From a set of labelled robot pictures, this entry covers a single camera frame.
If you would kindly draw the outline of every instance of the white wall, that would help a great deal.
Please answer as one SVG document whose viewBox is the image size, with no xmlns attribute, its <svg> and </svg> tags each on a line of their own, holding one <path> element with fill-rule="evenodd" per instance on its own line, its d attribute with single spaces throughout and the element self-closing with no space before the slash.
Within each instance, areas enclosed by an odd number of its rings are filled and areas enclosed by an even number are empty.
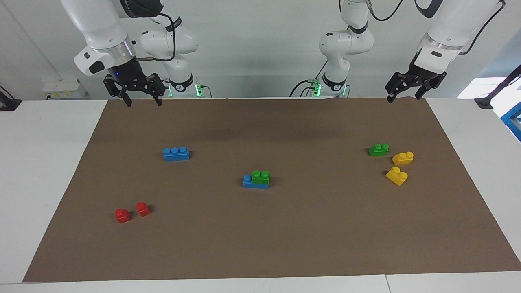
<svg viewBox="0 0 521 293">
<path fill-rule="evenodd" d="M 521 64 L 521 29 L 477 77 L 508 76 Z"/>
<path fill-rule="evenodd" d="M 20 99 L 43 99 L 43 81 L 59 80 L 36 44 L 0 0 L 0 85 Z"/>
<path fill-rule="evenodd" d="M 92 97 L 108 97 L 101 83 L 104 74 L 85 77 L 75 67 L 72 59 L 85 42 L 59 0 L 1 1 L 61 76 L 79 78 Z M 397 2 L 373 0 L 375 13 L 386 16 Z M 176 0 L 176 3 L 184 24 L 201 39 L 199 50 L 187 55 L 187 59 L 200 81 L 211 86 L 215 97 L 287 96 L 297 82 L 314 77 L 324 63 L 325 58 L 318 49 L 320 36 L 346 27 L 340 20 L 336 0 Z M 521 27 L 519 11 L 521 2 L 508 0 L 507 9 L 489 24 L 472 54 L 461 56 L 451 64 L 442 86 L 426 96 L 456 97 Z M 155 26 L 145 19 L 122 21 L 136 40 L 142 31 Z M 412 0 L 405 0 L 395 17 L 385 23 L 371 19 L 369 27 L 375 35 L 374 48 L 366 54 L 350 57 L 351 96 L 385 96 L 384 85 L 395 71 L 407 70 L 428 26 L 429 20 L 421 16 Z M 5 38 L 9 42 L 0 42 L 0 51 L 4 51 L 5 43 L 23 47 L 17 36 L 11 34 Z M 145 54 L 138 50 L 138 55 Z M 19 60 L 27 56 L 26 51 L 18 50 L 8 51 L 1 57 Z M 12 66 L 7 67 L 8 74 L 16 71 Z M 35 69 L 36 75 L 41 75 L 39 71 L 45 68 L 44 65 L 18 67 Z M 145 63 L 143 67 L 147 73 L 154 71 L 165 76 L 158 63 Z M 23 85 L 7 86 L 18 91 Z M 132 96 L 145 97 L 139 93 Z"/>
</svg>

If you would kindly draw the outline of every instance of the red lego brick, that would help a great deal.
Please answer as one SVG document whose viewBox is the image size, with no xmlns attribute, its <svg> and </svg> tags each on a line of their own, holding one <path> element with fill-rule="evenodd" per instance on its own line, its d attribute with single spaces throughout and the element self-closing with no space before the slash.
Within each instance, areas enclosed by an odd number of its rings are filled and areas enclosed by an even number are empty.
<svg viewBox="0 0 521 293">
<path fill-rule="evenodd" d="M 116 210 L 116 220 L 118 220 L 118 222 L 120 222 L 120 223 L 130 221 L 129 211 L 124 210 L 124 209 L 117 209 Z"/>
<path fill-rule="evenodd" d="M 150 209 L 144 202 L 138 202 L 135 205 L 135 209 L 137 210 L 138 214 L 141 215 L 142 217 L 150 214 Z"/>
</svg>

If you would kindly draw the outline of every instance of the blue brick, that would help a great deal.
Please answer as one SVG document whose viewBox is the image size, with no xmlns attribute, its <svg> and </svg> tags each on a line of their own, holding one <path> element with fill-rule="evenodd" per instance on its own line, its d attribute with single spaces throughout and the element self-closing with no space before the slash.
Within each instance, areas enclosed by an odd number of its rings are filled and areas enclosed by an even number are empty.
<svg viewBox="0 0 521 293">
<path fill-rule="evenodd" d="M 244 188 L 257 188 L 257 189 L 268 189 L 269 184 L 255 184 L 252 182 L 251 175 L 244 175 L 244 179 L 242 180 L 242 187 Z"/>
<path fill-rule="evenodd" d="M 185 146 L 180 148 L 165 148 L 163 150 L 163 158 L 166 162 L 185 161 L 190 159 L 190 151 Z"/>
</svg>

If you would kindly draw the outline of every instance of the brown paper mat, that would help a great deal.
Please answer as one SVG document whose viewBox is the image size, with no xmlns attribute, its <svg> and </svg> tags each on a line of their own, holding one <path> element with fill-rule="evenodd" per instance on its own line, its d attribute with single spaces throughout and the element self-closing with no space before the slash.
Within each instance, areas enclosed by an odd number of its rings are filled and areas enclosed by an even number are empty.
<svg viewBox="0 0 521 293">
<path fill-rule="evenodd" d="M 163 161 L 183 145 L 189 161 Z M 269 190 L 241 187 L 254 169 Z M 112 100 L 24 282 L 517 270 L 425 100 Z"/>
</svg>

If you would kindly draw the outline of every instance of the blue frame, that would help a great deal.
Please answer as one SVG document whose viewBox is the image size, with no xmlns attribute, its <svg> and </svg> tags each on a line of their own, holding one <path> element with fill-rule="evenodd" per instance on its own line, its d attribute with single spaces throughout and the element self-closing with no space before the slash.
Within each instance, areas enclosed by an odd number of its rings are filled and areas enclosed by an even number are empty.
<svg viewBox="0 0 521 293">
<path fill-rule="evenodd" d="M 510 129 L 510 131 L 521 141 L 521 123 L 518 116 L 521 115 L 521 102 L 515 105 L 510 111 L 506 112 L 501 120 Z"/>
</svg>

